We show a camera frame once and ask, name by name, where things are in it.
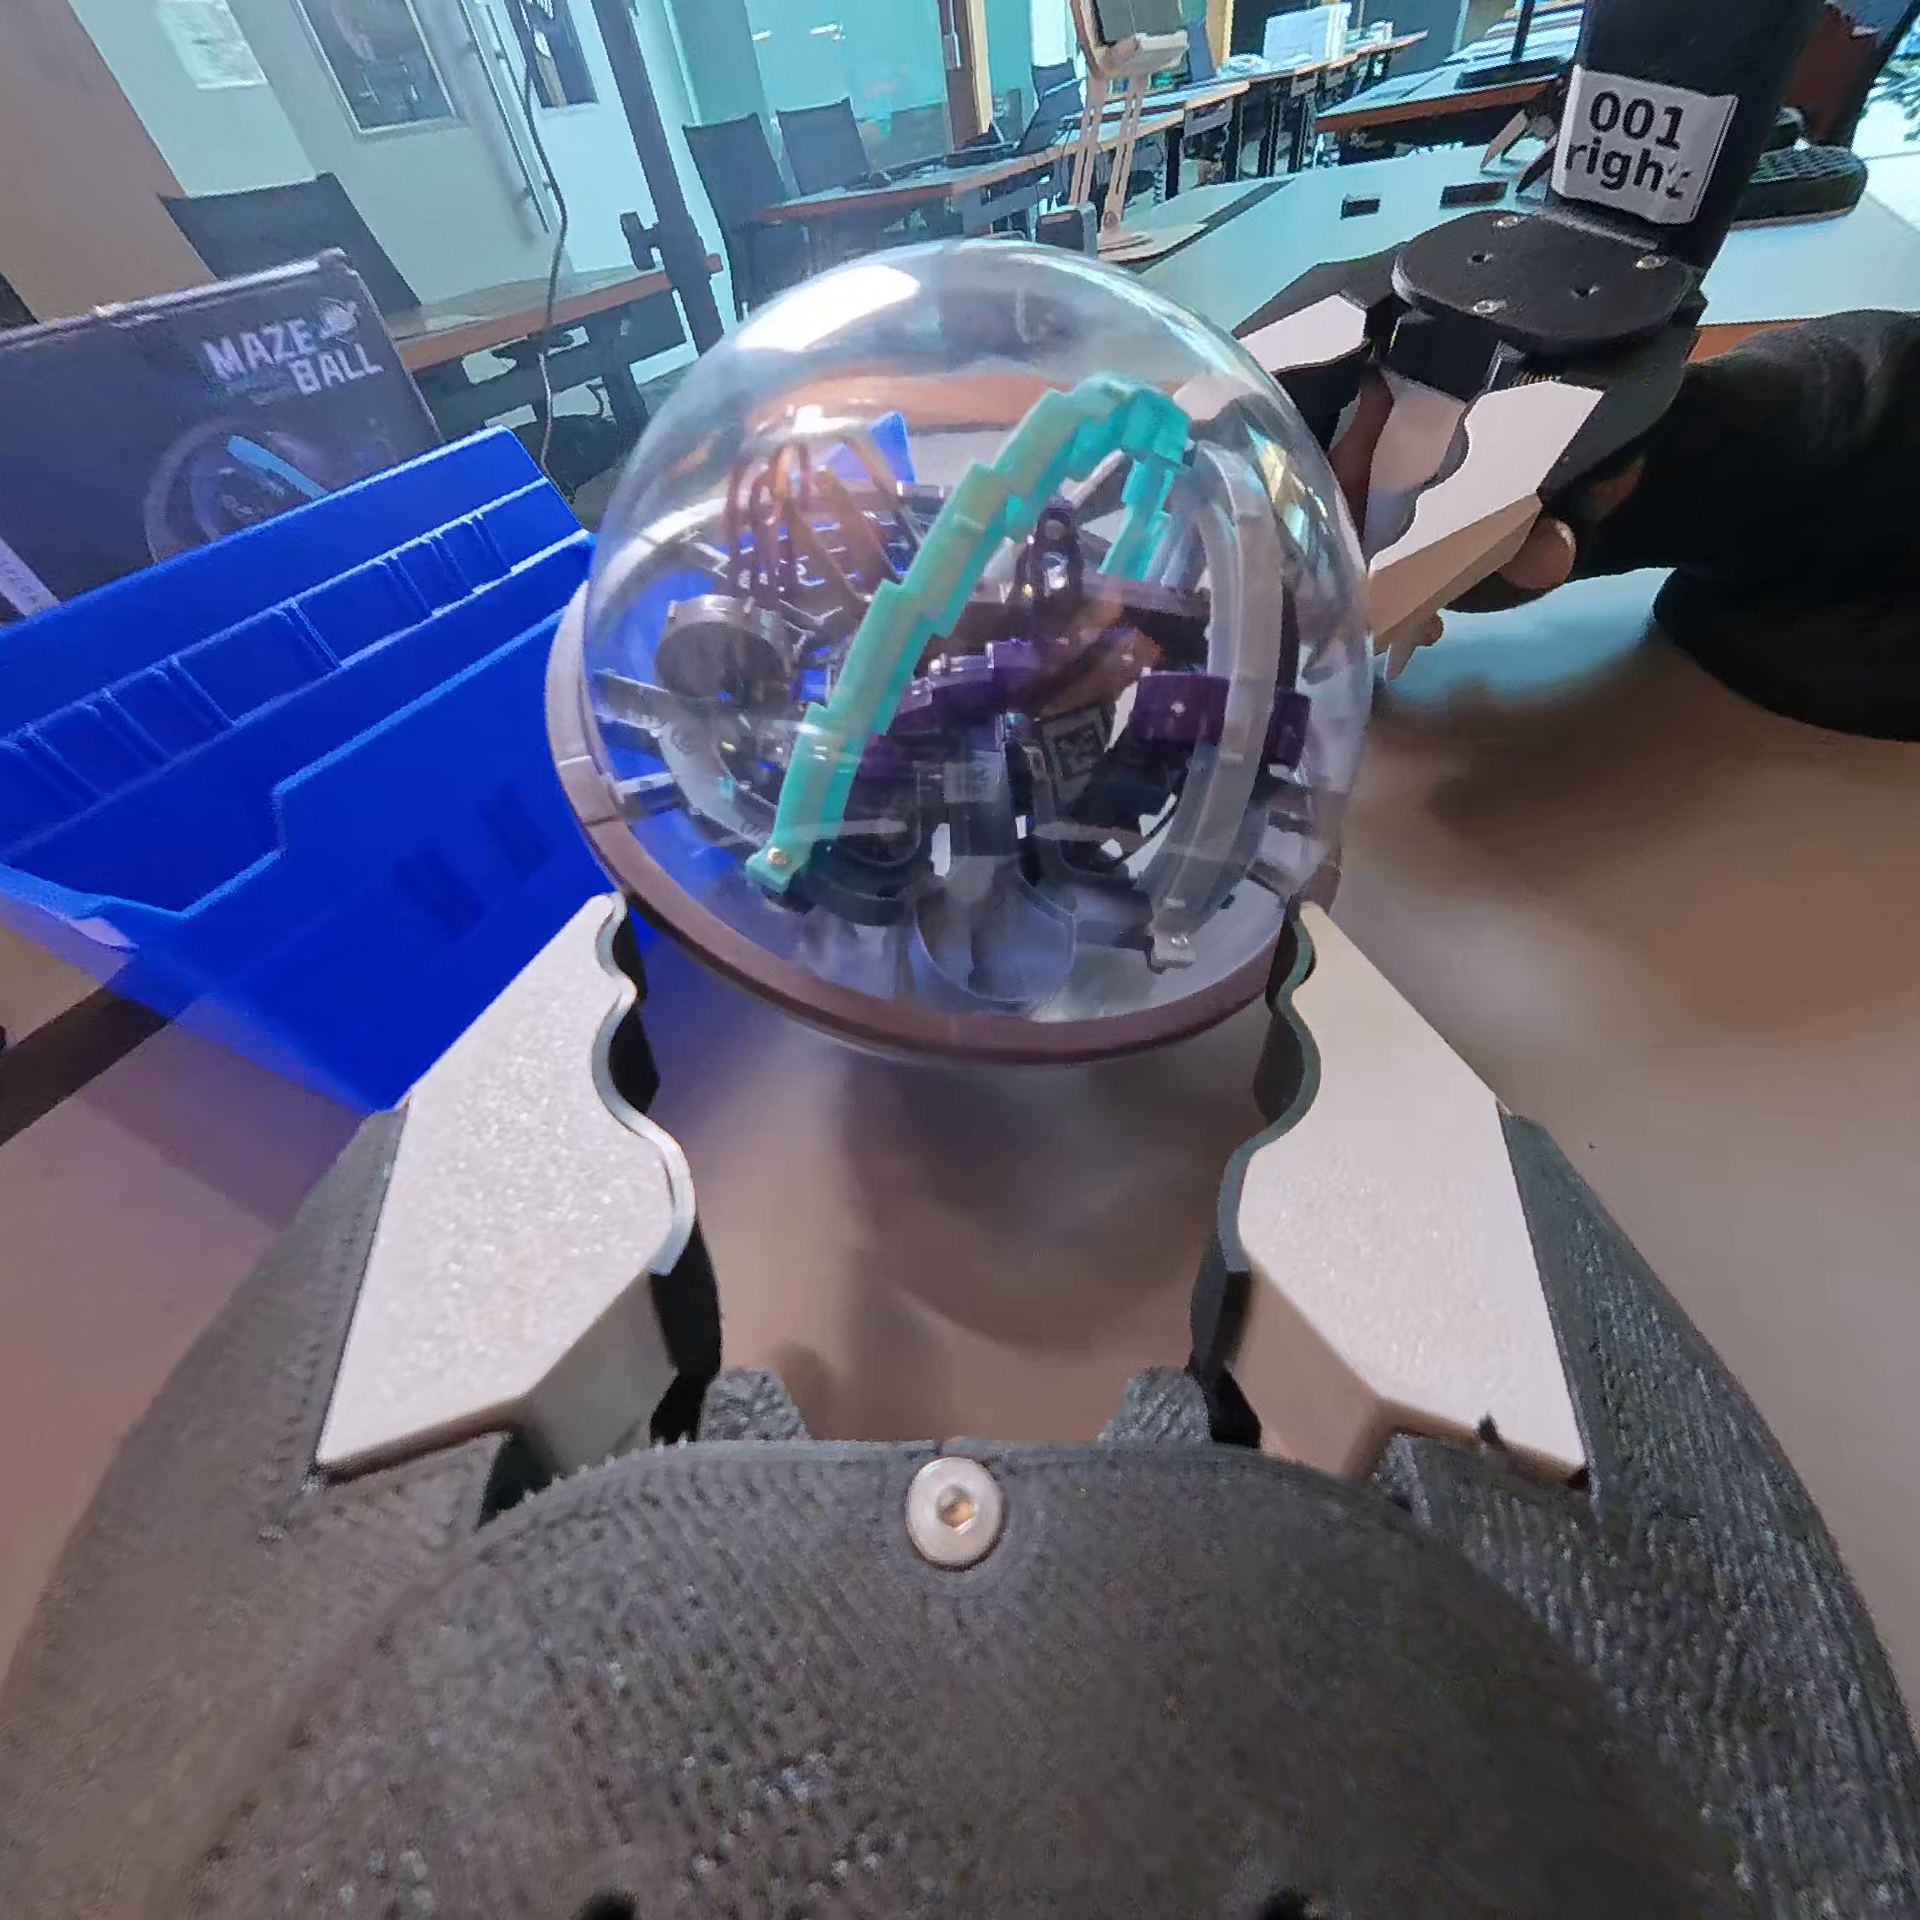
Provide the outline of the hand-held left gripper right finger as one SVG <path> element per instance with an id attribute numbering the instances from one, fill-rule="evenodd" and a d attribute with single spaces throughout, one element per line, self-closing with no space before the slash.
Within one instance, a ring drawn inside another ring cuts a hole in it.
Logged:
<path id="1" fill-rule="evenodd" d="M 1307 904 L 1193 1286 L 1212 1435 L 1366 1478 L 1400 1435 L 1586 1471 L 1495 1093 Z"/>

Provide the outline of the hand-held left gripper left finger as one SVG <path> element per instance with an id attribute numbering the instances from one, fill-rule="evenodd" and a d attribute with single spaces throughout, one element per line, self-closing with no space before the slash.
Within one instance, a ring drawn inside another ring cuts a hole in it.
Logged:
<path id="1" fill-rule="evenodd" d="M 619 895 L 590 897 L 418 1082 L 318 1463 L 517 1435 L 549 1475 L 696 1431 L 722 1309 Z"/>

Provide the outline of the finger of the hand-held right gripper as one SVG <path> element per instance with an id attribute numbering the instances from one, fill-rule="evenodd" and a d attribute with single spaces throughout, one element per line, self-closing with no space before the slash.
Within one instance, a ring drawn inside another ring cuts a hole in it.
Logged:
<path id="1" fill-rule="evenodd" d="M 1523 548 L 1549 473 L 1601 408 L 1601 391 L 1526 375 L 1452 398 L 1380 372 L 1380 394 L 1358 540 L 1372 651 L 1396 680 L 1427 625 Z"/>
<path id="2" fill-rule="evenodd" d="M 1385 347 L 1405 301 L 1385 287 L 1372 301 L 1330 291 L 1242 324 L 1233 344 L 1292 402 L 1318 447 L 1335 447 L 1366 394 L 1385 394 Z"/>

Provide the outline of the clear plastic maze ball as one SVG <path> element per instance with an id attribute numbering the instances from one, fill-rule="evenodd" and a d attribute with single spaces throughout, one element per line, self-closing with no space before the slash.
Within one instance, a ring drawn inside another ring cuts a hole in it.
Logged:
<path id="1" fill-rule="evenodd" d="M 1297 402 L 1033 243 L 847 263 L 643 433 L 546 661 L 617 891 L 851 1043 L 1092 1062 L 1247 1009 L 1339 851 L 1363 560 Z"/>

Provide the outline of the person's right forearm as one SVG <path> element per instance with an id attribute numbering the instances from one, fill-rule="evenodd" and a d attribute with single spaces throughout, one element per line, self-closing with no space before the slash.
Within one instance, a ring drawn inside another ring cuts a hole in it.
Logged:
<path id="1" fill-rule="evenodd" d="M 1577 577 L 1663 568 L 1656 625 L 1809 727 L 1918 742 L 1918 318 L 1844 311 L 1693 363 L 1579 502 Z"/>

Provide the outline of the dark maze ball box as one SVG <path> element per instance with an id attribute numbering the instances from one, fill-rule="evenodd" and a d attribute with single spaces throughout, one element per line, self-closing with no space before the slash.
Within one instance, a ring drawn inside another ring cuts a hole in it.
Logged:
<path id="1" fill-rule="evenodd" d="M 441 447 L 342 248 L 4 332 L 4 625 Z"/>

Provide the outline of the person's right hand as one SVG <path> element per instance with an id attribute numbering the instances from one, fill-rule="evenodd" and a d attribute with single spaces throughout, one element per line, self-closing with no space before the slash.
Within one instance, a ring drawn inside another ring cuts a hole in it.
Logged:
<path id="1" fill-rule="evenodd" d="M 1612 509 L 1619 509 L 1619 503 L 1640 484 L 1643 469 L 1644 451 L 1619 457 L 1601 473 L 1586 474 L 1577 489 L 1552 499 L 1526 531 L 1515 554 L 1452 597 L 1446 611 L 1510 611 L 1568 585 L 1577 573 L 1579 544 L 1589 540 Z"/>

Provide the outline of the grey desk with orange edge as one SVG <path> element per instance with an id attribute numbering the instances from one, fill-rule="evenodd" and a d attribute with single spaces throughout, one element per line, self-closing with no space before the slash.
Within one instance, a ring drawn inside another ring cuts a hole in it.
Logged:
<path id="1" fill-rule="evenodd" d="M 1495 210 L 1532 210 L 1541 187 L 1515 196 L 1523 159 L 1480 164 L 1480 150 L 1432 150 L 1405 159 L 1308 169 L 1286 177 L 1188 187 L 1133 219 L 1139 230 L 1202 224 L 1179 248 L 1133 268 L 1145 283 L 1228 332 L 1323 263 L 1360 258 L 1454 217 L 1448 187 L 1502 187 Z M 1825 312 L 1918 312 L 1918 227 L 1873 193 L 1829 219 L 1736 227 L 1704 277 L 1704 326 L 1693 359 Z"/>

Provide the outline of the black mechanical device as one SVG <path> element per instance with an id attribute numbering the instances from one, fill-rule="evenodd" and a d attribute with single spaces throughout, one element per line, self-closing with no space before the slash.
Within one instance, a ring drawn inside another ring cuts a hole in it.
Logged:
<path id="1" fill-rule="evenodd" d="M 1480 173 L 1510 187 L 1513 196 L 1532 191 L 1552 169 L 1564 96 L 1564 82 L 1554 82 L 1523 99 L 1484 150 Z"/>

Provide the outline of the wooden stand with board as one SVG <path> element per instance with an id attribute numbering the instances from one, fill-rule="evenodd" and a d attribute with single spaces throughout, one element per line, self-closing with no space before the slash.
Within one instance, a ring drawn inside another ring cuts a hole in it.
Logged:
<path id="1" fill-rule="evenodd" d="M 1042 244 L 1118 263 L 1139 233 L 1125 227 L 1128 181 L 1140 131 L 1153 120 L 1167 139 L 1171 177 L 1179 181 L 1187 123 L 1238 126 L 1247 78 L 1212 78 L 1153 94 L 1153 78 L 1179 69 L 1188 45 L 1183 4 L 1071 4 L 1084 59 L 1084 110 L 1074 136 L 1064 199 L 1037 210 Z"/>

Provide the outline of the wooden top office desk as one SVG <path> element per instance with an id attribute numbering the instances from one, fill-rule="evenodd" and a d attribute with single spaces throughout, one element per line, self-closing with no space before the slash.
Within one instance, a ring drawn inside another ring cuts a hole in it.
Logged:
<path id="1" fill-rule="evenodd" d="M 1247 94 L 1249 78 L 1226 78 L 1202 86 L 1150 90 L 1140 99 L 1133 136 L 1125 139 L 1125 105 L 1103 113 L 1092 136 L 1092 161 L 1109 154 L 1109 185 L 1128 191 L 1133 150 L 1145 139 L 1163 146 L 1171 177 L 1179 181 L 1179 146 L 1188 123 L 1221 126 Z M 1030 154 L 941 161 L 899 177 L 882 191 L 853 191 L 831 196 L 793 196 L 772 210 L 772 219 L 799 224 L 809 233 L 826 227 L 892 227 L 913 210 L 937 206 L 962 233 L 986 233 L 995 219 L 1007 219 L 1037 206 L 1061 172 L 1074 172 L 1080 141 L 1061 139 Z"/>
<path id="2" fill-rule="evenodd" d="M 685 344 L 687 324 L 662 268 L 561 272 L 557 293 L 543 277 L 503 282 L 389 319 L 389 336 L 411 372 L 447 367 L 482 351 L 534 344 L 546 328 L 573 332 L 602 319 L 641 319 L 641 339 Z"/>

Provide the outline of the blue plastic bin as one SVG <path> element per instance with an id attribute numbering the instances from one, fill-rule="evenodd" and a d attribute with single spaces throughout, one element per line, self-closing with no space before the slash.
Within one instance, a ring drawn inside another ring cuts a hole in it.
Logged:
<path id="1" fill-rule="evenodd" d="M 543 714 L 588 563 L 493 428 L 4 627 L 4 925 L 402 1103 L 606 891 Z"/>

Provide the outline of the black office chair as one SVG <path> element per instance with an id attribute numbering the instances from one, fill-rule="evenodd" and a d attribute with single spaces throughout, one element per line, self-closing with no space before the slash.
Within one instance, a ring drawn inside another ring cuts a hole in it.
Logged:
<path id="1" fill-rule="evenodd" d="M 389 319 L 421 311 L 421 293 L 385 253 L 335 173 L 210 196 L 162 196 L 158 202 L 217 277 L 342 253 Z"/>
<path id="2" fill-rule="evenodd" d="M 717 217 L 732 318 L 742 319 L 812 275 L 809 233 L 772 219 L 787 202 L 787 187 L 760 115 L 685 126 L 685 146 Z"/>
<path id="3" fill-rule="evenodd" d="M 895 181 L 869 161 L 853 103 L 775 110 L 799 196 L 882 191 Z"/>

